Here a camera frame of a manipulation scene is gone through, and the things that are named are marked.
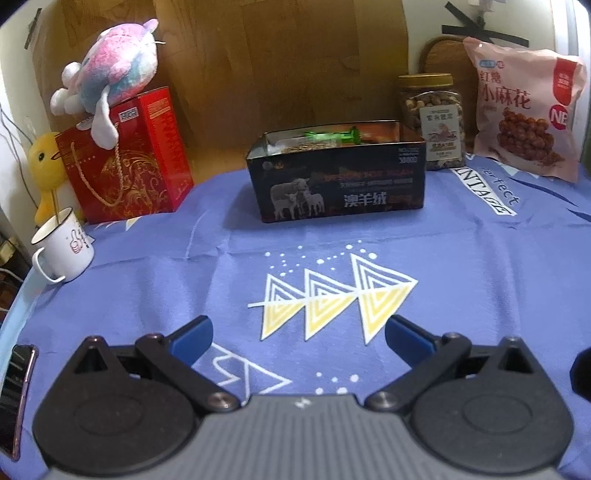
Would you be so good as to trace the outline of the green wrapped snack in tin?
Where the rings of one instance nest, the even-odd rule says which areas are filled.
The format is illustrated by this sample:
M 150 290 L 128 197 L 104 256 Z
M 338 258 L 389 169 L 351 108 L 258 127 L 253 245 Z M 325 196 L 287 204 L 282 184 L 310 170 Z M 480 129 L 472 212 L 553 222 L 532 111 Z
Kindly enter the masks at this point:
M 314 132 L 307 131 L 304 133 L 304 137 L 311 142 L 335 142 L 338 144 L 353 144 L 361 145 L 361 133 L 358 128 L 353 127 L 348 131 L 339 132 Z

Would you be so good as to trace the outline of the smartphone at table edge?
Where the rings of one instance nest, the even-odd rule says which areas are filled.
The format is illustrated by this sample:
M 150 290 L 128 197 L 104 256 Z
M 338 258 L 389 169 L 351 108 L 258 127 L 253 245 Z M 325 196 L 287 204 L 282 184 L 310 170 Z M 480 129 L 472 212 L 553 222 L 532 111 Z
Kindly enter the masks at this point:
M 2 383 L 1 452 L 12 461 L 20 458 L 27 395 L 37 358 L 36 346 L 15 345 Z

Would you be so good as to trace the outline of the pink blue plush toy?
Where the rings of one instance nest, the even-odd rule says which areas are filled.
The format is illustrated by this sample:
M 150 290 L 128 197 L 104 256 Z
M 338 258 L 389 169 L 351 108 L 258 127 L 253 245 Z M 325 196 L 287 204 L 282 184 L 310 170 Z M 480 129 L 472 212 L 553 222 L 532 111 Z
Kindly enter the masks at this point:
M 62 87 L 50 99 L 55 116 L 92 116 L 94 143 L 115 148 L 119 134 L 110 120 L 110 107 L 140 93 L 158 67 L 154 32 L 159 22 L 123 23 L 99 34 L 80 62 L 71 62 L 61 73 Z

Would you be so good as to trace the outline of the yellow duck plush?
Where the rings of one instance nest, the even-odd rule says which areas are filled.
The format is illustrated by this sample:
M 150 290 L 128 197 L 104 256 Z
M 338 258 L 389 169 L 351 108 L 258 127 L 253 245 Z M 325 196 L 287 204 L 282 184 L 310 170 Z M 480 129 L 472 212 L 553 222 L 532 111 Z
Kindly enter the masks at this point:
M 61 158 L 57 135 L 57 132 L 47 132 L 39 136 L 27 154 L 31 176 L 40 192 L 40 202 L 34 216 L 37 227 L 55 214 L 55 208 L 72 207 L 77 219 L 86 222 Z

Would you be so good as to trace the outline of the large wooden board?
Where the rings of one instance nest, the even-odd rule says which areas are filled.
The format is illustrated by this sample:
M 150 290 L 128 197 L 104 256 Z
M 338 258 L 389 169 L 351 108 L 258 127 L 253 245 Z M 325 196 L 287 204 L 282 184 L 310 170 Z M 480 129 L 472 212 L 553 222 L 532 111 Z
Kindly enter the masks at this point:
M 193 178 L 245 165 L 267 131 L 394 119 L 408 70 L 399 1 L 55 1 L 32 43 L 39 91 L 97 36 L 158 21 L 153 85 L 170 90 Z

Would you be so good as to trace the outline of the red gift box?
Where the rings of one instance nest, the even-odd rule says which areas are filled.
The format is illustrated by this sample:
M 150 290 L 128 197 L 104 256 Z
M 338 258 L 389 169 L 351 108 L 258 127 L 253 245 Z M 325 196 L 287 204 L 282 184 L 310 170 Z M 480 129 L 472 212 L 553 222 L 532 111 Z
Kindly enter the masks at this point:
M 91 224 L 176 210 L 193 187 L 169 89 L 143 92 L 111 108 L 119 134 L 105 150 L 76 125 L 57 146 L 86 220 Z

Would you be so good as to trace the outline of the blue printed tablecloth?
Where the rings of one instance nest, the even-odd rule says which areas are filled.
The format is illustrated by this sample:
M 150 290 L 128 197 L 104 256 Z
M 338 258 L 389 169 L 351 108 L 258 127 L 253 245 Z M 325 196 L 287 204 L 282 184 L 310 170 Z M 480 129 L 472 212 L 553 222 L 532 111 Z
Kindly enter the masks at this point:
M 590 405 L 570 385 L 590 345 L 590 177 L 576 183 L 476 157 L 431 172 L 420 210 L 263 223 L 249 174 L 196 186 L 177 211 L 88 228 L 95 257 L 59 286 L 29 278 L 11 342 L 39 357 L 14 479 L 45 464 L 31 422 L 79 343 L 112 345 L 211 318 L 200 374 L 239 398 L 353 394 L 406 371 L 386 345 L 384 317 L 477 344 L 516 335 L 551 376 L 575 422 L 560 465 L 590 475 Z

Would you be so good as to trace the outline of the small rounded wooden board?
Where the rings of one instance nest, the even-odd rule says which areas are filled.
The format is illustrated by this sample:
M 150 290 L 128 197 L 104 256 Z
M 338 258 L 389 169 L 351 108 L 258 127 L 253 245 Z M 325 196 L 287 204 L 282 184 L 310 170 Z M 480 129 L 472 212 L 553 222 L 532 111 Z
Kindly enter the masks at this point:
M 441 35 L 427 42 L 419 57 L 420 73 L 449 73 L 454 78 L 468 78 L 476 75 L 468 54 L 464 38 Z

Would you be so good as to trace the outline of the nut jar with gold lid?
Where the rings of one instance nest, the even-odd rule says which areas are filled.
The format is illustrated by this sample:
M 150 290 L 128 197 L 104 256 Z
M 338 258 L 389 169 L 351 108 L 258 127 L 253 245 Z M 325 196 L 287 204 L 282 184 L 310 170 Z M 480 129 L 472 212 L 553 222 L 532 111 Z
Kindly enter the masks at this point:
M 428 170 L 466 164 L 462 96 L 450 73 L 402 75 L 398 79 L 405 124 L 426 144 Z

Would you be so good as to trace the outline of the black metal snack tin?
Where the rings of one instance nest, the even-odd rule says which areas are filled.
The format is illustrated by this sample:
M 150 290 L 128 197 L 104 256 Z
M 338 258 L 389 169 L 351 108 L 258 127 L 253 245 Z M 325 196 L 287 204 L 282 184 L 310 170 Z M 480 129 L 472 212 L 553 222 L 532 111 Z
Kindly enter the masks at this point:
M 307 131 L 356 127 L 362 144 L 311 142 Z M 263 222 L 420 209 L 426 144 L 399 121 L 267 132 L 245 157 Z

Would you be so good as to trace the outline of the pink fried twist snack bag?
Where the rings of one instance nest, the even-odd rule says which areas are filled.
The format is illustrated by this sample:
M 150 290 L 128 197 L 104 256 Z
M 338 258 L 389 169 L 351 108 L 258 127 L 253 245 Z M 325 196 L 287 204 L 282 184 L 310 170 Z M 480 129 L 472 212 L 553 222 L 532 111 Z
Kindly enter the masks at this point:
M 535 175 L 578 181 L 571 117 L 586 86 L 576 56 L 463 40 L 478 75 L 474 153 Z

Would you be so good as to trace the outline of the white enamel mug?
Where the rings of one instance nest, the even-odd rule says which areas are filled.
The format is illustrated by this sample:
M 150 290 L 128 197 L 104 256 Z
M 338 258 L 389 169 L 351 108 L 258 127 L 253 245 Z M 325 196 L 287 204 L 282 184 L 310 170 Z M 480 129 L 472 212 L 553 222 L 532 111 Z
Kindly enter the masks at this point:
M 70 282 L 94 259 L 93 245 L 72 207 L 48 219 L 31 239 L 35 248 L 32 264 L 48 284 Z

